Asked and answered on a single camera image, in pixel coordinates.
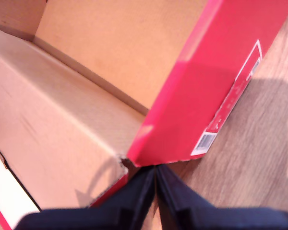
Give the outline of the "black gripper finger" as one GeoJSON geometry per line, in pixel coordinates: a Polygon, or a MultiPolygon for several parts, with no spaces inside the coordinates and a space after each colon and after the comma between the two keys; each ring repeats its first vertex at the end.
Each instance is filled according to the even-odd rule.
{"type": "Polygon", "coordinates": [[[96,201],[93,230],[140,230],[155,197],[155,168],[142,167],[131,180],[124,176],[96,201]]]}
{"type": "Polygon", "coordinates": [[[158,165],[156,194],[164,230],[197,230],[195,214],[216,207],[188,187],[168,166],[158,165]]]}

